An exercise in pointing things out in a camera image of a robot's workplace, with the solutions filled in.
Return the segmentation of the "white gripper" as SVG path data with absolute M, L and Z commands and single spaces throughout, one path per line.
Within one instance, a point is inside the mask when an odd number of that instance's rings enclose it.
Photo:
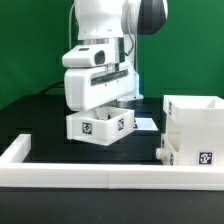
M 84 111 L 132 93 L 135 89 L 132 64 L 121 64 L 116 72 L 105 67 L 68 69 L 64 77 L 65 97 L 72 111 Z M 109 120 L 105 107 L 96 109 L 99 120 Z

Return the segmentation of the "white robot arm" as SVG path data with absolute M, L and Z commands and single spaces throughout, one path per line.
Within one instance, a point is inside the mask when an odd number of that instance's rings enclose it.
M 136 35 L 153 35 L 168 18 L 167 0 L 74 0 L 79 44 L 62 57 L 68 107 L 110 115 L 105 105 L 135 91 L 130 59 Z

